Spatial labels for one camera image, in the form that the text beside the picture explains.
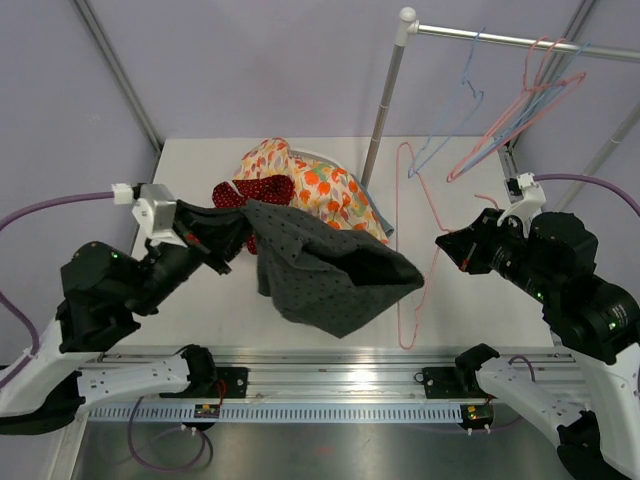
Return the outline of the red polka dot skirt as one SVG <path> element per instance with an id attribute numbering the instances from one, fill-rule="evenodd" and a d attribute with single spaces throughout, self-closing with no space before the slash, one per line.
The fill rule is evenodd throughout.
<path id="1" fill-rule="evenodd" d="M 293 197 L 294 183 L 285 175 L 222 182 L 212 191 L 212 202 L 216 208 L 241 207 L 249 200 L 286 206 Z"/>

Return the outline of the light blue denim skirt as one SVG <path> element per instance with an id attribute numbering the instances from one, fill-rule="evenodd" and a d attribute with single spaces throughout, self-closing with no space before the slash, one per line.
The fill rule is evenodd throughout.
<path id="1" fill-rule="evenodd" d="M 394 226 L 389 221 L 387 221 L 384 218 L 384 216 L 381 214 L 380 210 L 378 209 L 378 207 L 376 205 L 376 202 L 373 200 L 373 198 L 369 194 L 367 188 L 365 186 L 363 186 L 363 185 L 360 185 L 360 187 L 361 187 L 363 193 L 365 194 L 365 197 L 368 200 L 371 209 L 376 214 L 376 216 L 378 218 L 378 222 L 380 223 L 381 228 L 384 231 L 385 235 L 387 237 L 391 237 L 395 232 Z"/>

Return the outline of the dark dotted skirt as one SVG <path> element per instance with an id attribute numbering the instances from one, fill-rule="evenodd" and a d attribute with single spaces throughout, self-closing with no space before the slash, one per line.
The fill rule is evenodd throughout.
<path id="1" fill-rule="evenodd" d="M 336 230 L 289 206 L 240 208 L 256 239 L 257 291 L 292 323 L 344 338 L 424 284 L 405 256 L 366 231 Z"/>

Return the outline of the orange floral skirt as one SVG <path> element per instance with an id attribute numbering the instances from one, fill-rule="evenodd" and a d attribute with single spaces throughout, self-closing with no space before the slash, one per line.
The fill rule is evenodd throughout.
<path id="1" fill-rule="evenodd" d="M 285 175 L 294 183 L 289 204 L 312 214 L 335 229 L 362 230 L 386 244 L 388 237 L 371 209 L 359 181 L 348 170 L 294 156 L 283 138 L 262 141 L 240 161 L 233 179 Z"/>

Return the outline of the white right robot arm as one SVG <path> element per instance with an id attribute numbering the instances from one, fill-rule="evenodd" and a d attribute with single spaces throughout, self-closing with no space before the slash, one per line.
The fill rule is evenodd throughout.
<path id="1" fill-rule="evenodd" d="M 589 406 L 550 394 L 486 344 L 456 358 L 456 389 L 505 402 L 545 435 L 575 479 L 638 478 L 638 303 L 596 275 L 598 240 L 575 215 L 544 212 L 528 227 L 501 215 L 486 208 L 435 243 L 460 271 L 495 272 L 541 304 L 543 320 L 584 377 Z"/>

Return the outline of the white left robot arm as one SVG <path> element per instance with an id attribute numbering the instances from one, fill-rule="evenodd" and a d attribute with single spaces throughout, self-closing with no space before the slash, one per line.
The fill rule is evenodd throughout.
<path id="1" fill-rule="evenodd" d="M 117 398 L 158 394 L 198 398 L 223 394 L 208 349 L 187 345 L 146 367 L 83 373 L 97 359 L 135 333 L 139 316 L 155 315 L 160 304 L 201 266 L 220 275 L 250 235 L 237 208 L 209 209 L 182 201 L 158 205 L 131 202 L 140 224 L 165 213 L 168 225 L 147 234 L 146 255 L 136 260 L 105 243 L 79 248 L 61 269 L 64 299 L 43 333 L 1 371 L 1 432 L 41 435 L 69 425 L 77 415 Z"/>

